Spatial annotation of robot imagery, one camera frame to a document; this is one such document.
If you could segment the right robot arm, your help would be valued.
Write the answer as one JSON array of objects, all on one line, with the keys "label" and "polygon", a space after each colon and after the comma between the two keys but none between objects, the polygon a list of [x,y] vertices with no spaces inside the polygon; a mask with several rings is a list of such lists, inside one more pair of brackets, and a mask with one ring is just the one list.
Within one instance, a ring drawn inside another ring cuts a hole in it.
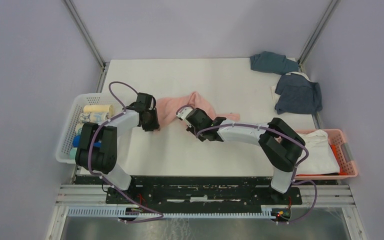
[{"label": "right robot arm", "polygon": [[273,166],[269,199],[282,204],[289,198],[289,189],[298,166],[308,158],[305,141],[285,121],[274,117],[268,123],[243,123],[225,117],[210,118],[200,108],[184,106],[176,117],[187,125],[187,131],[200,141],[239,142],[261,147]]}]

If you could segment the pink towel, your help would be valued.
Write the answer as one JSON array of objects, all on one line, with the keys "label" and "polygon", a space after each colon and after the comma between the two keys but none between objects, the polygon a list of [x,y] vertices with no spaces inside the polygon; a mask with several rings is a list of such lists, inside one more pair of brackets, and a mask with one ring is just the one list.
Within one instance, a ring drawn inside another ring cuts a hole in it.
[{"label": "pink towel", "polygon": [[197,91],[194,91],[186,96],[163,97],[156,101],[157,118],[160,128],[167,127],[173,122],[177,118],[176,113],[178,110],[183,109],[185,106],[202,109],[211,119],[225,117],[235,122],[240,120],[238,113],[216,113],[210,102]]}]

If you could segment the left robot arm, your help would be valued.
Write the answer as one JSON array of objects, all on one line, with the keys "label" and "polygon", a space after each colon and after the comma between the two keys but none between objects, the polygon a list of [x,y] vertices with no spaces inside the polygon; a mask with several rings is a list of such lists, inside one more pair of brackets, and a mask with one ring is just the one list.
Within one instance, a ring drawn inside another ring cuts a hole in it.
[{"label": "left robot arm", "polygon": [[82,127],[75,163],[118,188],[118,197],[127,204],[136,200],[138,191],[131,186],[133,178],[117,163],[118,139],[136,127],[145,132],[158,130],[156,103],[152,95],[140,92],[136,101],[123,106],[120,113],[99,123],[87,122]]}]

